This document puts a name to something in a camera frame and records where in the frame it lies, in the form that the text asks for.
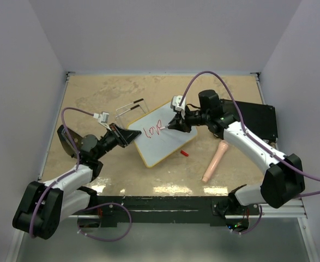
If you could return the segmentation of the red marker cap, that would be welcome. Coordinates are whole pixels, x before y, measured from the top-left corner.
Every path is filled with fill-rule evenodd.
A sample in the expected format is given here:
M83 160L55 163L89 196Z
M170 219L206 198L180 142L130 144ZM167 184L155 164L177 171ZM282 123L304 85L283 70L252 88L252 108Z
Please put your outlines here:
M183 151L183 150L181 150L181 151L180 151L180 153L181 153L182 155L186 156L186 157L188 157L188 156L189 156L189 154L188 154L188 153L186 153L186 152L185 152L185 151Z

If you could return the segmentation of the yellow framed whiteboard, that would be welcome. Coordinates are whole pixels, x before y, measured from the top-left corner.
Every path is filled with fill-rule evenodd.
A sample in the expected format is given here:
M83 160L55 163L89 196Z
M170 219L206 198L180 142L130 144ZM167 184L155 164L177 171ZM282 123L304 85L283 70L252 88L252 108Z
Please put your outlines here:
M175 112L170 108L170 102L167 102L127 126L127 129L141 131L134 143L146 167L154 167L197 137L196 127L190 133L159 129L166 126L174 116Z

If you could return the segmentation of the wire whiteboard stand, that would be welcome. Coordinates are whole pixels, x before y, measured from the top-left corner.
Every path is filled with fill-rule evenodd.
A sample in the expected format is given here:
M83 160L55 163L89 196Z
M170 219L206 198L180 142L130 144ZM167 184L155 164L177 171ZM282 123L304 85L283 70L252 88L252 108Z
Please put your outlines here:
M137 100L134 100L133 102L126 104L124 106L121 106L116 109L116 115L115 115L115 120L116 122L121 126L124 127L122 123L122 116L135 110L135 109L141 109L144 114L149 113L149 107L145 101L144 98L140 98Z

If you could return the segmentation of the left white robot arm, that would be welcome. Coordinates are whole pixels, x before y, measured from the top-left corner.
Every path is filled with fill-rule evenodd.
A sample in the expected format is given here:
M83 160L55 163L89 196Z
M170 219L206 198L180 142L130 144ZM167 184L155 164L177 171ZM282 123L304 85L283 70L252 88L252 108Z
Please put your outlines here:
M124 129L114 123L100 138L92 134L81 137L63 126L57 133L64 150L76 157L77 164L53 180L29 183L12 221L15 229L45 240L70 215L81 210L92 214L98 209L96 191L85 185L99 176L103 167L100 158L117 146L127 147L141 135L139 130Z

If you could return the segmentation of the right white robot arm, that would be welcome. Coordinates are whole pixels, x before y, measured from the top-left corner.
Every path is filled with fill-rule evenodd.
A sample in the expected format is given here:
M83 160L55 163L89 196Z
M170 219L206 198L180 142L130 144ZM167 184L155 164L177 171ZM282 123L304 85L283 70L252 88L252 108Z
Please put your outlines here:
M296 154L288 156L278 151L247 129L241 117L225 109L224 100L214 90L204 90L198 98L199 107L191 111L183 96L174 96L170 107L176 114L167 128L189 133L193 126L207 126L211 133L243 152L264 173L260 184L242 185L229 193L222 204L227 211L239 215L251 204L268 204L278 209L305 190L300 174L302 163Z

